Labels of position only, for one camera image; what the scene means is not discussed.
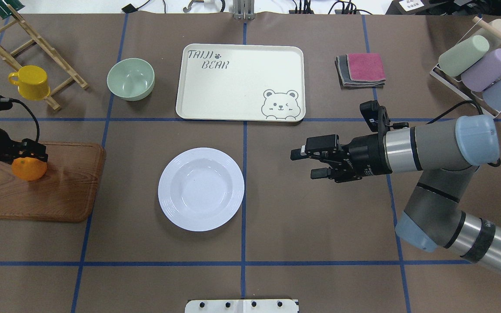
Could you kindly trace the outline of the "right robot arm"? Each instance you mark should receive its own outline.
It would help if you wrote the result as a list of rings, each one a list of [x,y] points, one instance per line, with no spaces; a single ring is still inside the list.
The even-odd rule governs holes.
[[[396,235],[426,252],[446,248],[460,258],[501,273],[501,228],[460,210],[471,179],[484,164],[499,160],[495,123],[488,115],[410,127],[387,115],[366,119],[373,133],[340,144],[336,134],[309,137],[291,159],[315,159],[313,180],[337,183],[366,176],[421,172],[395,226]]]

